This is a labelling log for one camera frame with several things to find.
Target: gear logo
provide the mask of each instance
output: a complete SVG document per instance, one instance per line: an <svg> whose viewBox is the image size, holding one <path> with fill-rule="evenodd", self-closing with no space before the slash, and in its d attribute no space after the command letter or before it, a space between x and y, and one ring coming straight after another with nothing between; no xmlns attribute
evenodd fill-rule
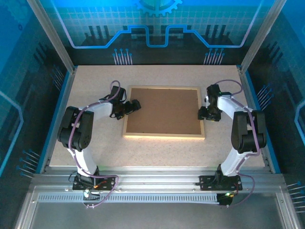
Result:
<svg viewBox="0 0 305 229"><path fill-rule="evenodd" d="M143 14L159 17L160 14L165 16L166 13L172 13L172 10L176 10L177 5L181 3L182 0L137 0L135 4Z"/></svg>

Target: cork board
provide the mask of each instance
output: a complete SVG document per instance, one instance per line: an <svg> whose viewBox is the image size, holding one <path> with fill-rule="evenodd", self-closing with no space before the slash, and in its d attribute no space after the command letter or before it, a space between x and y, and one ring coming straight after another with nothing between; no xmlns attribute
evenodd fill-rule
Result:
<svg viewBox="0 0 305 229"><path fill-rule="evenodd" d="M127 98L142 108L125 117L124 137L204 140L199 87L131 86Z"/></svg>

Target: blue panel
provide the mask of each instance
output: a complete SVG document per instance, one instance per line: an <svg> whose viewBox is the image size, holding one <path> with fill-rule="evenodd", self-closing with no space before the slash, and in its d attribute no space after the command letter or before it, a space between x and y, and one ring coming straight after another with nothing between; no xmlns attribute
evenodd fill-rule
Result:
<svg viewBox="0 0 305 229"><path fill-rule="evenodd" d="M203 64L209 48L225 48L220 64L240 64L273 0L42 3L77 65L115 64L115 48L132 49L133 64Z"/></svg>
<svg viewBox="0 0 305 229"><path fill-rule="evenodd" d="M288 0L248 69L279 167L305 182L305 2Z"/></svg>
<svg viewBox="0 0 305 229"><path fill-rule="evenodd" d="M13 228L67 69L26 1L0 0L0 21L0 228Z"/></svg>

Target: speckled tabletop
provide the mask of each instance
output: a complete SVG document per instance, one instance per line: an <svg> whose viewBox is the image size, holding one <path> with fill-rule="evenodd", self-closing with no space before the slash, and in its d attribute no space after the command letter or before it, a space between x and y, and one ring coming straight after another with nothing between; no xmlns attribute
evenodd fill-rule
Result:
<svg viewBox="0 0 305 229"><path fill-rule="evenodd" d="M199 86L202 101L206 87L223 79L239 80L236 66L204 65L129 65L79 66L68 106L84 107L109 94L109 84L119 80L121 86L164 85ZM220 84L222 91L236 92L234 83ZM235 96L246 104L244 93ZM205 140L123 138L123 120L108 117L93 126L90 147L99 166L200 166L216 167L229 154L232 120L222 113L220 122L204 120ZM74 161L57 142L50 166L74 166ZM264 167L263 158L252 157L245 167Z"/></svg>

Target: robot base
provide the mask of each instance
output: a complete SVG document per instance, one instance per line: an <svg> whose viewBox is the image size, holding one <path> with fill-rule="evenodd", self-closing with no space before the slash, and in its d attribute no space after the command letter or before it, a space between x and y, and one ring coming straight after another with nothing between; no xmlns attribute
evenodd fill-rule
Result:
<svg viewBox="0 0 305 229"><path fill-rule="evenodd" d="M235 191L243 190L240 176L227 177L224 176L220 165L218 166L214 176L199 176L201 191Z"/></svg>
<svg viewBox="0 0 305 229"><path fill-rule="evenodd" d="M97 168L94 175L99 175L99 170ZM115 185L115 177L110 178L92 178L92 177L85 177L81 174L77 174L74 177L73 182L73 190L112 190L113 186Z"/></svg>

